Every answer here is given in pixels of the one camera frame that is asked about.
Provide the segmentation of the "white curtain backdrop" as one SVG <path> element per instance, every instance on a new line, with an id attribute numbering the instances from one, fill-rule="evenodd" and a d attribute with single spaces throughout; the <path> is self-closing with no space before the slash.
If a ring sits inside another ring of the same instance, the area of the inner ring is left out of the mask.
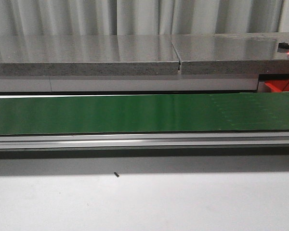
<path id="1" fill-rule="evenodd" d="M 289 0 L 0 0 L 0 36 L 289 32 Z"/>

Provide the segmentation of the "aluminium conveyor side rail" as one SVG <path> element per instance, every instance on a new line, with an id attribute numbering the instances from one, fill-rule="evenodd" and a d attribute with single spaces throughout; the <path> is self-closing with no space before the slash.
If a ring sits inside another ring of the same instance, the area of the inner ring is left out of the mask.
<path id="1" fill-rule="evenodd" d="M 0 150 L 289 145 L 289 131 L 0 136 Z"/>

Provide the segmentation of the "grey stone slab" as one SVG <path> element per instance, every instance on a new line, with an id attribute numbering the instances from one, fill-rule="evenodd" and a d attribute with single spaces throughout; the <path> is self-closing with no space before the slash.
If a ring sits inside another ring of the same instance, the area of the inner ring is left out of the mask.
<path id="1" fill-rule="evenodd" d="M 289 33 L 172 35 L 183 75 L 289 74 Z"/>
<path id="2" fill-rule="evenodd" d="M 167 36 L 0 36 L 0 76 L 169 76 Z"/>

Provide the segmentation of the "red plastic bin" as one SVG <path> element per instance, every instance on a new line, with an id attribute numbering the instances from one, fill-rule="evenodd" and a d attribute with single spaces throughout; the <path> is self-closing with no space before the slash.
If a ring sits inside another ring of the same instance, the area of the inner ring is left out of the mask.
<path id="1" fill-rule="evenodd" d="M 287 80 L 269 80 L 264 83 L 271 92 L 288 92 L 289 83 Z"/>

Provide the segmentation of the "grey stone slab left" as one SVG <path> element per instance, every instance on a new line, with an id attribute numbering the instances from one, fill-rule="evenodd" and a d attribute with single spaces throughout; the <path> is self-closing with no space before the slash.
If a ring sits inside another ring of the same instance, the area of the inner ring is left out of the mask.
<path id="1" fill-rule="evenodd" d="M 169 76 L 167 36 L 0 36 L 0 76 Z"/>

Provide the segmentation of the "green conveyor belt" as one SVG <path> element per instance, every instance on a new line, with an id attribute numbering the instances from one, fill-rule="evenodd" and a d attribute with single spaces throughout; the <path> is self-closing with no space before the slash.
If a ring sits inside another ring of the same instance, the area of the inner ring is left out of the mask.
<path id="1" fill-rule="evenodd" d="M 0 98 L 0 135 L 289 130 L 289 92 Z"/>

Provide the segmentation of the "grey stone slab right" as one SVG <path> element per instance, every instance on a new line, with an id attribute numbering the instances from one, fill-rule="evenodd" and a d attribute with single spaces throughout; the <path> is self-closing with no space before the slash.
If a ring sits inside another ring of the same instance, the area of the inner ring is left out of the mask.
<path id="1" fill-rule="evenodd" d="M 172 35 L 183 75 L 289 74 L 289 33 Z"/>

